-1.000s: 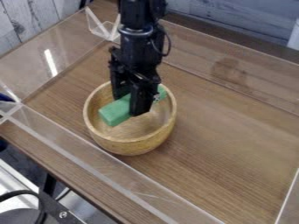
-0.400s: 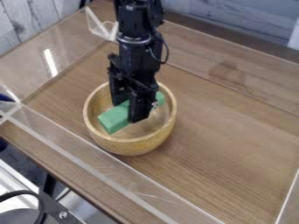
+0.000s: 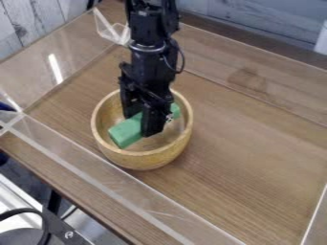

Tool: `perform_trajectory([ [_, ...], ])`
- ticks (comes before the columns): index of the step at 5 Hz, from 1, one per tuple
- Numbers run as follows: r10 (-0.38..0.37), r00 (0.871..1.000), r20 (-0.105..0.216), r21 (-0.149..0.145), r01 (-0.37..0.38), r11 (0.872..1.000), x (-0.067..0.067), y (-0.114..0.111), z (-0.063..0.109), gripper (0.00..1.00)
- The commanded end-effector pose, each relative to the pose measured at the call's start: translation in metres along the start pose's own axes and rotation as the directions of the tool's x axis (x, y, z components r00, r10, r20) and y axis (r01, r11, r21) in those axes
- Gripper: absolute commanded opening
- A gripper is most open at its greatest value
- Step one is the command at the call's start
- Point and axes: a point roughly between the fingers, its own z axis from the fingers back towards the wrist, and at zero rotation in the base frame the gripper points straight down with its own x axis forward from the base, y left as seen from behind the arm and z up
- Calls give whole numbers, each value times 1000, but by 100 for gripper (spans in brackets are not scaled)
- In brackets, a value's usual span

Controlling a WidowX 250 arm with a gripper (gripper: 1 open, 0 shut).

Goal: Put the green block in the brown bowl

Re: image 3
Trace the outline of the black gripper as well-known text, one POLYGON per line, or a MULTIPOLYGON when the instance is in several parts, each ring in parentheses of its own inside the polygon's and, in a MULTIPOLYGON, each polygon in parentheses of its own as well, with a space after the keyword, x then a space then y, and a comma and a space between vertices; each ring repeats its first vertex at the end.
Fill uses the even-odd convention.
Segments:
POLYGON ((142 111, 141 132, 151 137, 165 130, 174 96, 170 90, 178 71, 178 49, 130 47, 131 61, 119 65, 121 100, 129 119, 142 111))

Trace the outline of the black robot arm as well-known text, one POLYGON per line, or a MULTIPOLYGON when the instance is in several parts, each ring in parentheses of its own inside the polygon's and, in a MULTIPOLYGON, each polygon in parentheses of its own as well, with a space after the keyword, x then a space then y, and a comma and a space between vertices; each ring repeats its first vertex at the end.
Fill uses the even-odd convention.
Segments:
POLYGON ((180 30, 180 11, 176 0, 162 0, 159 6, 126 0, 126 14, 133 42, 131 63, 119 65, 123 114, 127 119, 141 114, 141 135, 151 137, 173 118, 170 85, 181 73, 181 47, 173 34, 180 30))

